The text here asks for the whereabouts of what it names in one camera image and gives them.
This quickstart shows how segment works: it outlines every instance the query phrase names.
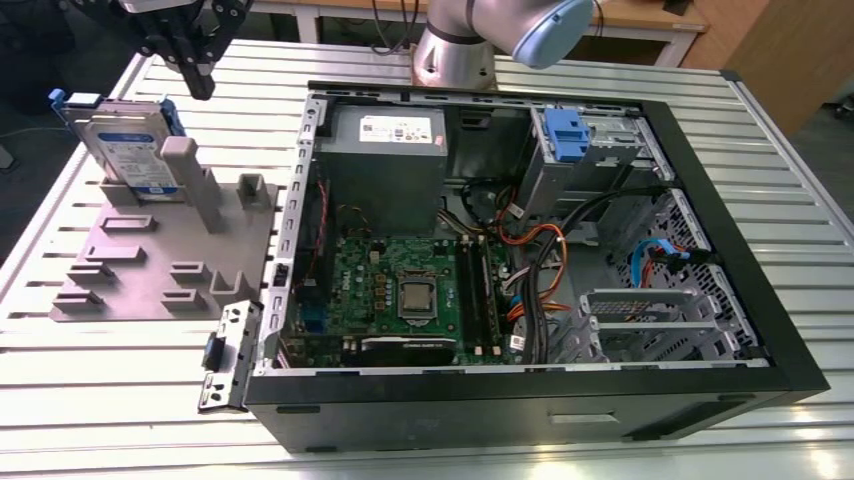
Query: white label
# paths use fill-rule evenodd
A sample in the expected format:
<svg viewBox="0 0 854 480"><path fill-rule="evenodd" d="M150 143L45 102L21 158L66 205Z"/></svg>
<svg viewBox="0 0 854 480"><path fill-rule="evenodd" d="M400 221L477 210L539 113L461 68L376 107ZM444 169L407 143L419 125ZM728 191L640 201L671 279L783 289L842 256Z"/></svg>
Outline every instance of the white label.
<svg viewBox="0 0 854 480"><path fill-rule="evenodd" d="M361 117L359 141L381 143L432 143L427 117Z"/></svg>
<svg viewBox="0 0 854 480"><path fill-rule="evenodd" d="M524 337L519 335L509 336L509 349L511 350L524 350Z"/></svg>
<svg viewBox="0 0 854 480"><path fill-rule="evenodd" d="M705 27L703 27L701 25L693 25L692 23L673 23L672 24L672 29L673 30L691 30L693 32L701 32Z"/></svg>
<svg viewBox="0 0 854 480"><path fill-rule="evenodd" d="M157 143L146 134L100 133L97 135L116 173L134 190L173 193L177 182L165 162L157 157Z"/></svg>
<svg viewBox="0 0 854 480"><path fill-rule="evenodd" d="M516 205L515 203L511 203L507 206L507 211L516 218L521 218L521 215L524 214L524 210L521 210L521 207L519 205Z"/></svg>

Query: aluminum work table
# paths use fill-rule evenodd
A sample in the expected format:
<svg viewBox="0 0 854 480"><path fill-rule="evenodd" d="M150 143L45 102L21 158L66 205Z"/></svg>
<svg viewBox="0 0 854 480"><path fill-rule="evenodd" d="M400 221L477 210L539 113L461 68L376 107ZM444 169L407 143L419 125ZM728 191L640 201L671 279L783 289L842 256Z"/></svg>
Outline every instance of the aluminum work table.
<svg viewBox="0 0 854 480"><path fill-rule="evenodd" d="M170 95L217 180L282 185L309 79L405 84L408 57L237 41L193 100L160 59L134 58L113 96ZM501 90L669 103L831 390L677 441L290 455L249 414L198 416L214 320L54 323L50 301L104 201L77 148L0 271L0 473L237 478L854 477L854 230L749 93L716 72L497 62Z"/></svg>

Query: expansion slot bracket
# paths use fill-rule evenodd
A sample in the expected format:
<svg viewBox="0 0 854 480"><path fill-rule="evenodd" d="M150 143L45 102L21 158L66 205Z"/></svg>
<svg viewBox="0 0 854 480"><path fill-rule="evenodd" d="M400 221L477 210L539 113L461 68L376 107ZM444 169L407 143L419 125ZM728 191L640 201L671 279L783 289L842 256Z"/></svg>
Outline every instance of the expansion slot bracket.
<svg viewBox="0 0 854 480"><path fill-rule="evenodd" d="M205 369L198 413L246 412L242 406L245 382L252 369L262 306L245 300L225 305L218 328L204 347Z"/></svg>

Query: green motherboard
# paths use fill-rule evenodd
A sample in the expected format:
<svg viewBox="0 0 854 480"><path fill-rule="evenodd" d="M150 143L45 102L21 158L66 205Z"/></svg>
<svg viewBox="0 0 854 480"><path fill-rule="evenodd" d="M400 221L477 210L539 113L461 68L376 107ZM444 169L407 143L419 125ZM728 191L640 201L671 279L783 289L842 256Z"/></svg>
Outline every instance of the green motherboard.
<svg viewBox="0 0 854 480"><path fill-rule="evenodd" d="M495 289L492 277L507 252L483 239L480 247L472 244L476 241L339 239L331 300L320 311L301 310L308 365L339 367L341 349L355 344L348 339L395 336L453 340L453 364L505 363L501 299L495 290L472 295L477 284L465 282ZM468 267L460 268L467 261Z"/></svg>

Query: cpu socket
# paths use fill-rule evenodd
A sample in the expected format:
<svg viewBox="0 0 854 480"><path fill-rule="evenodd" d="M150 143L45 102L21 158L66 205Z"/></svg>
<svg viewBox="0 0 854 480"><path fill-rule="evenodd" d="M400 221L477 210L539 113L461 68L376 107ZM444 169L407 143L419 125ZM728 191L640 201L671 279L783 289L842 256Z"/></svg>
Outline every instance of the cpu socket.
<svg viewBox="0 0 854 480"><path fill-rule="evenodd" d="M397 276L397 316L413 327L425 326L437 316L435 276Z"/></svg>

